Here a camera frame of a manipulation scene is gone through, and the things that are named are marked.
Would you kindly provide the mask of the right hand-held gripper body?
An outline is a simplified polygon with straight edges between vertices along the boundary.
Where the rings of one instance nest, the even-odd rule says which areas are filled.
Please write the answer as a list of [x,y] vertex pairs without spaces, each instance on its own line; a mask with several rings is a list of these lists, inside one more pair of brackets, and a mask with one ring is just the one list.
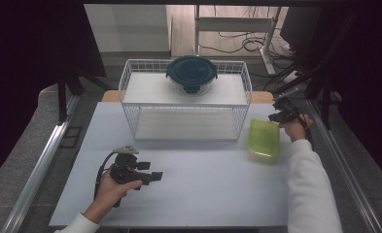
[[299,110],[288,99],[288,95],[293,94],[295,92],[297,92],[297,88],[287,93],[280,94],[279,96],[274,98],[274,103],[279,99],[283,99],[283,108],[281,110],[278,110],[278,113],[276,113],[280,116],[279,123],[287,123],[294,119],[298,119]]

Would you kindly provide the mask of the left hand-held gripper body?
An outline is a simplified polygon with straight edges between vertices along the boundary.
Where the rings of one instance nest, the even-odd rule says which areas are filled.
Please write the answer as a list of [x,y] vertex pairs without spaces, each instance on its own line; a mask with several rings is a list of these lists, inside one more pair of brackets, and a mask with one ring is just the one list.
[[133,146],[125,146],[115,150],[117,157],[110,167],[110,176],[119,183],[125,184],[133,181],[141,181],[143,185],[148,185],[152,181],[152,174],[142,173],[137,170],[137,154],[139,151]]

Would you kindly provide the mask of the white wire storage rack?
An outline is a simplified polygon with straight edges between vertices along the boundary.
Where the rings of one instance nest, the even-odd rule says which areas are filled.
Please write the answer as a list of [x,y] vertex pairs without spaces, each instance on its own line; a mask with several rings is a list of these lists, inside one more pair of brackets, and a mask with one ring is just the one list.
[[122,108],[136,140],[239,138],[252,99],[243,61],[215,60],[217,76],[196,93],[174,83],[168,59],[129,59],[119,84]]

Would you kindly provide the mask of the dark blue round food container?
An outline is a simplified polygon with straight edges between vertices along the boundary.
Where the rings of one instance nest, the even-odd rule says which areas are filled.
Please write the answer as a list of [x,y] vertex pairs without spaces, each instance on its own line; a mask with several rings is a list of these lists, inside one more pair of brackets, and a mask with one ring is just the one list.
[[166,78],[183,95],[206,93],[212,81],[218,78],[216,65],[207,58],[187,55],[176,58],[166,68]]

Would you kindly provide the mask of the person's right hand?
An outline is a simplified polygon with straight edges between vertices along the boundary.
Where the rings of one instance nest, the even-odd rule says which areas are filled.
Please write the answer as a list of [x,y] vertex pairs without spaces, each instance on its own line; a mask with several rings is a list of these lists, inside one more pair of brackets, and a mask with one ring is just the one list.
[[304,126],[302,125],[303,121],[307,127],[310,127],[314,123],[313,119],[309,115],[303,115],[301,116],[301,119],[295,119],[287,123],[280,123],[279,127],[285,130],[287,135],[291,138],[292,142],[298,140],[307,140],[308,135]]

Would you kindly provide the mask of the person's left hand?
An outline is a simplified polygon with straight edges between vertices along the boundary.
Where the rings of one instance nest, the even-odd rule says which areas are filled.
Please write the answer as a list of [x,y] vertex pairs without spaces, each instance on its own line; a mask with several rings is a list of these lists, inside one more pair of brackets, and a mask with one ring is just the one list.
[[98,224],[103,217],[111,212],[113,206],[122,199],[129,190],[140,187],[141,185],[141,181],[119,184],[112,179],[110,172],[106,172],[101,178],[96,197],[83,212],[83,216]]

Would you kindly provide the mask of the white power strip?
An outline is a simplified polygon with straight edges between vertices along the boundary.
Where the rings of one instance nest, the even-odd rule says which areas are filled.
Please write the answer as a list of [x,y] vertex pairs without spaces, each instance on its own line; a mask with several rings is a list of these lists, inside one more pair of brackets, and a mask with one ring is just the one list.
[[290,83],[300,75],[299,71],[292,71],[285,79],[284,83]]

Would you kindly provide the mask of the black metal stand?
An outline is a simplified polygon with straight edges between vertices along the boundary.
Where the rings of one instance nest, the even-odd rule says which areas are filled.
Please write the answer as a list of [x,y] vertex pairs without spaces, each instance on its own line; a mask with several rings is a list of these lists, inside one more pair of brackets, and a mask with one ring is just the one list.
[[70,92],[76,96],[80,96],[84,92],[79,77],[83,77],[105,90],[111,89],[111,86],[105,83],[104,77],[94,76],[92,73],[79,67],[62,68],[57,79],[58,125],[62,125],[68,117],[66,88],[69,88]]
[[310,80],[310,84],[305,88],[304,96],[308,99],[314,99],[319,93],[322,93],[321,114],[327,129],[330,129],[331,79],[329,67],[358,14],[358,10],[349,10],[343,13],[336,22],[332,22],[325,37],[315,47],[311,48],[303,56],[303,60],[299,62],[299,65],[305,67],[305,70],[293,81],[271,91],[272,94],[282,94],[300,83]]

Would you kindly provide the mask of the white cabinet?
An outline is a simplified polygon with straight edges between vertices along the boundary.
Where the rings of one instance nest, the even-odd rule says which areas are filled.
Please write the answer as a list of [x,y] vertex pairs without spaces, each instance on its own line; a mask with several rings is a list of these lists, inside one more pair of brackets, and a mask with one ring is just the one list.
[[100,52],[171,49],[167,5],[84,4]]

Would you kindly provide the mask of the aluminium frame rail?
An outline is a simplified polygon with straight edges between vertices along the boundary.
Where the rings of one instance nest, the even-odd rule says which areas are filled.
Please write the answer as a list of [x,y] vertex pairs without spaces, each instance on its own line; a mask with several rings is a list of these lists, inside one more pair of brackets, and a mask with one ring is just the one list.
[[74,111],[80,100],[79,96],[71,96],[65,105],[64,121],[59,123],[52,131],[34,169],[32,170],[20,196],[14,204],[0,233],[18,233],[28,210],[44,180],[45,175],[52,163],[54,155],[69,126]]
[[312,100],[306,100],[305,103],[309,108],[309,112],[315,118],[316,125],[322,135],[323,141],[327,145],[330,154],[335,161],[338,171],[341,174],[342,179],[354,200],[354,203],[356,204],[368,232],[382,233],[382,226],[376,212],[373,210],[368,198],[351,171],[351,168],[349,167],[344,154],[339,148],[332,133],[327,130],[322,119],[320,118],[321,111],[318,108],[318,104]]

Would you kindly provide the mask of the white desk frame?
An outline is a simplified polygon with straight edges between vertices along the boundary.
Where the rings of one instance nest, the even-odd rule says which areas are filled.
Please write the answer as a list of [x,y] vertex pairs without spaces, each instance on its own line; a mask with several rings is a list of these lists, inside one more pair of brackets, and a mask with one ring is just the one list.
[[194,44],[193,53],[199,55],[200,32],[244,32],[264,33],[264,44],[260,55],[269,75],[275,75],[275,69],[269,56],[269,47],[278,23],[282,8],[278,7],[272,17],[201,17],[200,6],[194,6]]

